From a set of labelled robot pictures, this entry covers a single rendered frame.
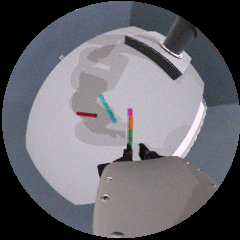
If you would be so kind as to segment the turquoise rod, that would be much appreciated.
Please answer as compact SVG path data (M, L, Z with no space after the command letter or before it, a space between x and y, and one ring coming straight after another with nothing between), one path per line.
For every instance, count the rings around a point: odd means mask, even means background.
M115 119L114 115L112 114L112 112L111 112L111 110L110 110L109 106L107 105L107 103L106 103L106 101L105 101L104 97L102 96L102 94L100 94L100 95L99 95L99 97L100 97L100 99L101 99L101 101L102 101L103 105L105 106L105 108L106 108L106 110L107 110L107 112L108 112L109 116L111 117L111 119L112 119L113 123L116 123L117 121L116 121L116 119Z

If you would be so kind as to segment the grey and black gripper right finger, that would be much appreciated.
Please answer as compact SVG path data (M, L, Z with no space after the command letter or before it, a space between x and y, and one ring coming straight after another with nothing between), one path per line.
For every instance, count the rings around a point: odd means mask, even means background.
M139 157L141 160L148 160L166 156L160 157L155 151L150 151L143 143L141 143L139 146Z

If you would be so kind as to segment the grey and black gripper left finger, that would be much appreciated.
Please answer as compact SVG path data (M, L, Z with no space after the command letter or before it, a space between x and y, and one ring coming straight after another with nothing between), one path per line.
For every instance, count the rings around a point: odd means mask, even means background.
M117 161L133 161L132 160L132 157L133 157L133 150L131 148L131 145L130 144L127 144L127 149L124 149L124 153L123 153L123 157L113 161L113 162L117 162ZM102 174L102 171L104 170L104 167L107 166L107 164L110 164L110 163L105 163L105 164L99 164L97 166L98 168L98 173L99 173L99 177L101 176ZM101 178L101 177L100 177Z

